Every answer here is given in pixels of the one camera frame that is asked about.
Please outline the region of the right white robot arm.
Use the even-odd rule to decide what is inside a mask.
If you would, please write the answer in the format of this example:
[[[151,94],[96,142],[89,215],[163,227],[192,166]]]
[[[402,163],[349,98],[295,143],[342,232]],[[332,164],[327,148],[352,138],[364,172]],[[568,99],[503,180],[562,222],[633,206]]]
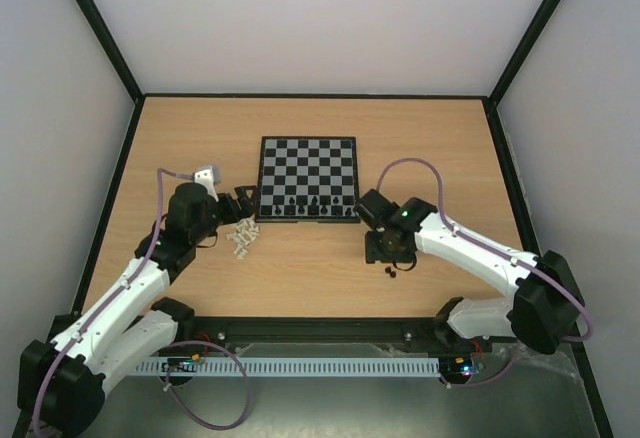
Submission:
[[[420,253],[441,258],[499,292],[496,299],[449,300],[435,318],[436,337],[455,350],[473,338],[515,338],[552,355],[568,339],[584,300],[567,260],[541,256],[490,240],[449,220],[435,205],[412,197],[404,205],[369,190],[354,207],[369,227],[369,263],[417,264]]]

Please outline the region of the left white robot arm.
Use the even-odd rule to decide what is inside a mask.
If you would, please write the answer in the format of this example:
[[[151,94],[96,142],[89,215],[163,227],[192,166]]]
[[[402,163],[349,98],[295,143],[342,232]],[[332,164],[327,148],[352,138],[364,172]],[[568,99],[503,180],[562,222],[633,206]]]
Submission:
[[[157,198],[150,234],[108,291],[52,339],[34,340],[22,352],[17,404],[36,436],[43,425],[81,434],[137,365],[177,346],[194,311],[162,295],[204,240],[254,214],[253,194],[252,187],[218,193],[213,179],[194,177],[170,198]]]

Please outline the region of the pile of white chess pieces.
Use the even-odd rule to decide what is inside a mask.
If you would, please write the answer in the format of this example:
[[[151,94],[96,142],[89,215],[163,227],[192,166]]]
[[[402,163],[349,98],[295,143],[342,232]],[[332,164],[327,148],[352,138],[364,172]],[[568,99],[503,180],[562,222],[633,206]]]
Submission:
[[[243,218],[234,225],[233,231],[225,234],[225,238],[235,244],[233,254],[236,259],[243,260],[260,234],[261,228],[253,218]]]

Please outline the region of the black grey chessboard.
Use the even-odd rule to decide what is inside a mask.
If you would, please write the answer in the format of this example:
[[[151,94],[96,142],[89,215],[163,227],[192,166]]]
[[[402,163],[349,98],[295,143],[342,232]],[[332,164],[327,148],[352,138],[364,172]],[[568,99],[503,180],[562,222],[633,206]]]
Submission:
[[[318,197],[318,216],[310,216],[308,208],[313,196]],[[329,196],[327,215],[320,213],[320,197]],[[333,216],[333,199],[352,196],[352,216]],[[286,216],[284,206],[293,197],[305,206],[305,215]],[[261,140],[258,168],[258,222],[357,223],[354,206],[359,200],[359,179],[356,139],[340,136],[264,136]],[[281,215],[273,214],[273,207]]]

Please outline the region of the black aluminium rail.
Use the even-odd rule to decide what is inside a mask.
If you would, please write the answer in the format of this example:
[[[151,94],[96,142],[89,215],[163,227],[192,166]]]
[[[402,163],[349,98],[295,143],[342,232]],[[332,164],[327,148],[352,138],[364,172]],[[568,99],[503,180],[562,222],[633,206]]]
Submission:
[[[393,345],[409,353],[436,357],[469,355],[491,350],[494,343],[512,343],[508,337],[484,333],[459,338],[441,318],[232,318],[197,316],[193,310],[172,313],[177,341],[202,337],[232,348],[272,344]]]

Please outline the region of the black frame post left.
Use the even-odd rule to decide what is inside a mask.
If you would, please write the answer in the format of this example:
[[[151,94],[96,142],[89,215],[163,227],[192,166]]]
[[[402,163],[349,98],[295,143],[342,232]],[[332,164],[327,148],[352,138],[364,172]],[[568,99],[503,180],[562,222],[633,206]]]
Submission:
[[[144,94],[138,85],[124,55],[104,20],[95,0],[75,0],[87,24],[93,31],[114,71],[134,103],[138,103]]]

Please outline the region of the black frame post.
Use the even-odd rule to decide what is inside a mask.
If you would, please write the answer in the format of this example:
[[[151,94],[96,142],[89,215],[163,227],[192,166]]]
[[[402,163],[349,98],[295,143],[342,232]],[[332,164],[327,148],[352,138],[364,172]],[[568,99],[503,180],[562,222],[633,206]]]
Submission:
[[[496,109],[507,94],[562,0],[542,0],[496,82],[487,103]]]
[[[138,103],[144,94],[138,85],[124,55],[104,20],[95,0],[75,0],[87,24],[93,31],[114,71],[134,103]]]

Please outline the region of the black frame post right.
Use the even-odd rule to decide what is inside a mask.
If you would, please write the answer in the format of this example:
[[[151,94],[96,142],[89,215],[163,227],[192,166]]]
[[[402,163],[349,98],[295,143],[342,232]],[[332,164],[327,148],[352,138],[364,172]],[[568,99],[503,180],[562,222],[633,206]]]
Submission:
[[[496,82],[487,103],[496,109],[507,94],[562,0],[542,0]]]

